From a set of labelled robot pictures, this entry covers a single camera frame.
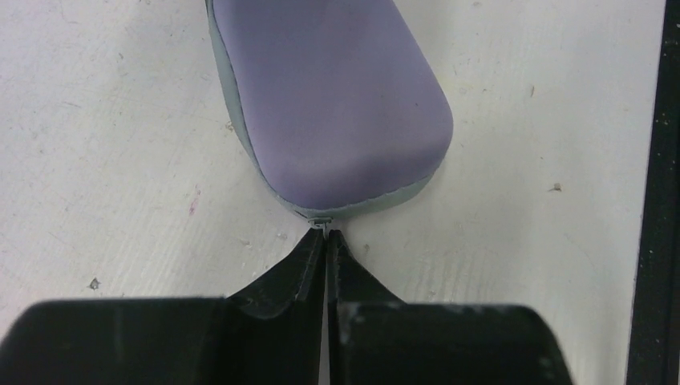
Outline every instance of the purple foam pad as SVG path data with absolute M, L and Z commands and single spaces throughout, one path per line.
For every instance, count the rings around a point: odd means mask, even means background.
M 439 167 L 451 109 L 391 0 L 213 0 L 213 9 L 252 150 L 281 198 L 337 209 Z

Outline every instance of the black edge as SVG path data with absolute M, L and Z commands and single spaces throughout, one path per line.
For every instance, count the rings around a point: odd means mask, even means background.
M 666 2 L 628 355 L 628 385 L 678 384 L 680 1 Z

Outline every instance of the white surface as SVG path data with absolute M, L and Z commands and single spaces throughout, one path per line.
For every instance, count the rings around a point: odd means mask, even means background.
M 578 383 L 623 383 L 663 3 L 398 1 L 454 141 L 342 224 L 357 257 L 407 301 L 533 306 Z M 0 334 L 46 298 L 231 294 L 306 231 L 228 128 L 202 1 L 3 2 L 0 52 Z

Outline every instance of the pink stain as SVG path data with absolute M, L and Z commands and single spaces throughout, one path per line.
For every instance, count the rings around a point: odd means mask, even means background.
M 198 189 L 198 184 L 194 186 L 196 189 L 196 198 L 192 201 L 191 205 L 189 206 L 189 215 L 193 215 L 196 212 L 196 207 L 198 207 L 198 197 L 200 197 L 200 190 Z
M 193 215 L 196 212 L 196 207 L 198 206 L 198 198 L 194 199 L 189 206 L 189 215 Z

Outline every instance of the gray fabric trim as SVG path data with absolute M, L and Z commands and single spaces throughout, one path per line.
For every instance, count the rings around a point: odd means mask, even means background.
M 217 27 L 217 21 L 215 19 L 215 14 L 213 10 L 213 0 L 205 0 L 205 5 L 208 10 L 208 27 L 210 33 L 210 39 L 212 41 L 212 50 L 215 54 L 215 61 L 217 62 L 217 74 L 220 78 L 222 93 L 225 96 L 225 103 L 227 105 L 227 111 L 229 111 L 229 118 L 232 121 L 232 126 L 234 131 L 243 145 L 245 152 L 248 154 L 250 159 L 255 164 L 257 173 L 260 178 L 265 182 L 267 188 L 270 192 L 284 205 L 287 209 L 294 213 L 297 213 L 301 217 L 307 220 L 314 219 L 344 219 L 348 217 L 355 217 L 357 215 L 362 215 L 366 213 L 374 213 L 377 211 L 382 211 L 390 207 L 399 205 L 405 201 L 410 200 L 415 197 L 420 190 L 425 187 L 427 182 L 430 181 L 432 175 L 423 178 L 410 184 L 406 187 L 400 188 L 394 192 L 389 192 L 387 194 L 381 195 L 380 197 L 371 198 L 363 202 L 355 203 L 352 205 L 347 205 L 339 207 L 336 209 L 306 209 L 297 205 L 294 205 L 287 200 L 279 196 L 276 191 L 269 185 L 269 182 L 262 175 L 259 163 L 255 157 L 255 152 L 253 151 L 253 146 L 250 143 L 250 138 L 248 136 L 248 130 L 245 127 L 245 118 L 243 116 L 243 109 L 241 108 L 241 97 L 238 93 L 238 85 L 236 81 L 236 76 L 233 72 L 233 67 L 231 61 L 229 60 L 229 54 L 227 53 L 225 44 L 220 35 L 219 28 Z

